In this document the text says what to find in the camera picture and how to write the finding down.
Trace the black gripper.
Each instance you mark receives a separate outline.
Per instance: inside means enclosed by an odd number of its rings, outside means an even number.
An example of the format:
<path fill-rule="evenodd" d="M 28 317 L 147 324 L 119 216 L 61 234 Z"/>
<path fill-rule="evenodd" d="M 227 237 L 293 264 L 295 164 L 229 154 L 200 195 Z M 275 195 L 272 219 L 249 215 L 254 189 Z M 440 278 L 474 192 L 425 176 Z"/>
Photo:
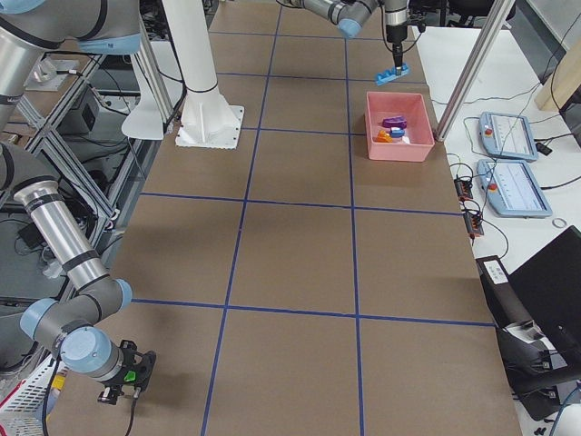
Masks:
<path fill-rule="evenodd" d="M 403 70 L 403 42 L 408 37 L 408 25 L 386 25 L 387 42 L 392 45 L 395 74 Z"/>
<path fill-rule="evenodd" d="M 123 365 L 120 371 L 123 385 L 132 386 L 140 391 L 146 391 L 150 379 L 153 375 L 153 369 L 156 363 L 157 354 L 155 351 L 139 352 L 135 342 L 122 340 L 120 350 L 123 352 Z M 136 379 L 133 382 L 123 380 L 128 371 L 136 373 Z"/>

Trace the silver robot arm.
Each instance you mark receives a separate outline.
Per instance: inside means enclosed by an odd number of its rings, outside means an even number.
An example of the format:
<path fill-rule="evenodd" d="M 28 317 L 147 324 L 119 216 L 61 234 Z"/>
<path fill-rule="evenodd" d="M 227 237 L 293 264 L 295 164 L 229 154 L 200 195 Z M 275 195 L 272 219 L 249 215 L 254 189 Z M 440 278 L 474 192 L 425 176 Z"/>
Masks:
<path fill-rule="evenodd" d="M 1 123 L 7 124 L 42 55 L 65 39 L 99 55 L 132 55 L 141 42 L 136 1 L 4 1 L 1 4 Z M 1 188 L 25 209 L 77 290 L 66 302 L 33 303 L 20 327 L 70 370 L 100 382 L 113 403 L 123 387 L 146 390 L 156 354 L 114 344 L 96 324 L 129 305 L 131 286 L 113 279 L 44 165 L 23 148 L 1 145 Z"/>
<path fill-rule="evenodd" d="M 327 19 L 339 29 L 346 39 L 352 39 L 359 34 L 362 27 L 373 13 L 382 10 L 385 41 L 390 45 L 394 66 L 383 73 L 387 81 L 393 81 L 408 73 L 408 67 L 403 62 L 403 42 L 408 37 L 409 17 L 408 1 L 324 1 L 299 0 L 279 1 L 279 4 L 289 8 L 305 9 Z"/>

